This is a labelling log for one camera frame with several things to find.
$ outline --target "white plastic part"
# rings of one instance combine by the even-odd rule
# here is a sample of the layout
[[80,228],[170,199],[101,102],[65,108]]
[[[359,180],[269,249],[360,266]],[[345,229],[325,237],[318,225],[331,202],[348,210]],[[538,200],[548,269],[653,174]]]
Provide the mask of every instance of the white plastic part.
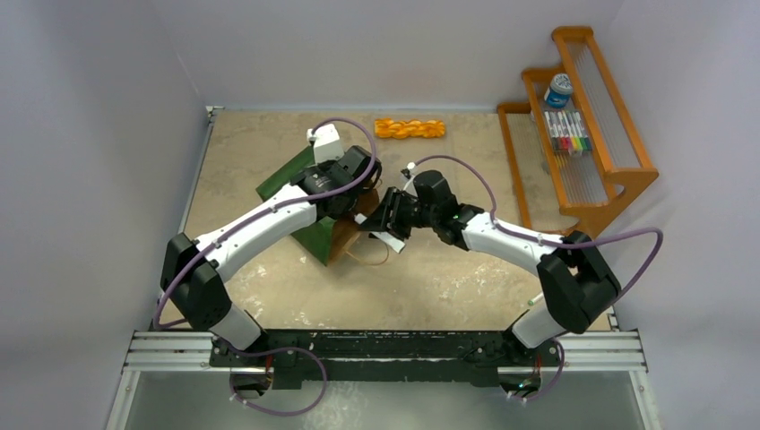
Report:
[[[357,213],[354,217],[354,220],[357,222],[357,224],[361,224],[362,222],[367,220],[367,217],[364,216],[364,214]],[[391,249],[393,249],[397,254],[400,254],[403,251],[404,246],[406,244],[393,237],[390,233],[385,233],[384,231],[371,231],[369,232],[370,235],[377,237],[378,239],[382,240],[386,245],[390,246]]]
[[309,128],[307,139],[312,137],[315,139],[312,151],[314,151],[314,161],[317,164],[340,159],[343,156],[341,137],[338,135],[338,129],[335,128],[335,125],[328,124],[319,127],[316,133],[313,133],[312,129]]
[[[285,185],[271,199],[262,203],[252,211],[235,219],[228,225],[214,230],[211,233],[198,237],[198,249],[204,249],[208,244],[216,241],[225,231],[229,231],[237,224],[251,215],[272,207],[275,203],[298,197],[306,197],[307,194],[299,187]],[[206,260],[216,260],[219,266],[216,271],[221,276],[222,282],[227,282],[237,273],[243,265],[251,261],[264,249],[270,247],[296,230],[310,226],[316,222],[316,206],[309,202],[291,204],[280,208],[275,213],[264,217],[245,226],[226,242],[206,255]]]
[[541,343],[566,330],[548,312],[546,301],[536,304],[512,326],[514,336],[526,347],[536,348]]
[[[515,224],[502,220],[497,220],[497,222],[512,231],[533,237],[542,235],[539,232],[515,226]],[[491,223],[490,215],[485,212],[476,215],[467,223],[467,228],[462,232],[462,237],[471,251],[490,254],[512,264],[517,264],[535,276],[538,276],[536,264],[539,263],[541,256],[551,254],[556,249],[554,246],[537,245],[531,241],[518,239],[496,230],[496,227]],[[542,235],[542,240],[561,242],[562,237],[559,235]]]
[[251,315],[240,310],[234,303],[224,318],[214,324],[209,331],[227,340],[237,349],[250,347],[261,336],[261,328]]

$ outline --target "blue container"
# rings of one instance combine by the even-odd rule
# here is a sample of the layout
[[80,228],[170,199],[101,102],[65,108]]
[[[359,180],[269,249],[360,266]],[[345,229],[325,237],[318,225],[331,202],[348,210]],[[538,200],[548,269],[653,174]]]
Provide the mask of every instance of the blue container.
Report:
[[546,104],[554,109],[564,108],[573,95],[573,84],[565,73],[555,74],[544,94]]

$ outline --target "gray wall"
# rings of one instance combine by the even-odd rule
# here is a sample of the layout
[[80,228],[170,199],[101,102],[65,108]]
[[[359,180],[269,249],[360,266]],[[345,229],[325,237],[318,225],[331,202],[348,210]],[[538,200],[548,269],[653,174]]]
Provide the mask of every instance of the gray wall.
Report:
[[148,0],[0,4],[0,428],[101,428],[204,133]]
[[[642,330],[668,428],[757,428],[758,3],[667,3],[626,0],[602,46],[661,171],[617,228],[665,229],[618,311]],[[621,276],[650,243],[614,249]]]
[[206,104],[474,108],[524,98],[559,25],[605,29],[622,0],[155,0]]

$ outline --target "metal frame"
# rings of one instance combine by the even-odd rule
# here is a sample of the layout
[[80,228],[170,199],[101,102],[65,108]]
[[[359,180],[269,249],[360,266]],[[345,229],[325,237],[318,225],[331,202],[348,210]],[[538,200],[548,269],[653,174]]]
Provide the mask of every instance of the metal frame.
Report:
[[[193,202],[201,167],[218,115],[224,107],[207,107],[209,126],[205,143],[195,170],[187,205],[180,220],[179,231],[185,229],[187,215]],[[660,430],[658,411],[647,376],[646,359],[638,331],[620,331],[614,310],[606,313],[611,331],[590,331],[582,335],[566,334],[559,340],[565,349],[564,372],[628,372],[635,388],[635,398],[645,430]],[[215,372],[231,373],[231,367],[211,367],[212,352],[209,332],[199,331],[138,331],[130,342],[122,368],[117,395],[108,417],[107,430],[122,430],[129,418],[134,394],[142,373],[147,372]],[[530,372],[527,367],[499,367],[500,374]],[[235,367],[235,373],[263,374],[262,367]]]

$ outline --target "orange package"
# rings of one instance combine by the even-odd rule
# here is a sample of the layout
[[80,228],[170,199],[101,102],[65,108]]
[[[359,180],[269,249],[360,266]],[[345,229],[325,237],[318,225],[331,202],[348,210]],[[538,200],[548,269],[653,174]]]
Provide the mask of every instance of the orange package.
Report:
[[443,121],[431,119],[422,122],[418,119],[411,121],[393,121],[391,118],[375,120],[375,135],[380,138],[406,139],[407,137],[434,138],[443,137],[446,134],[446,125]]

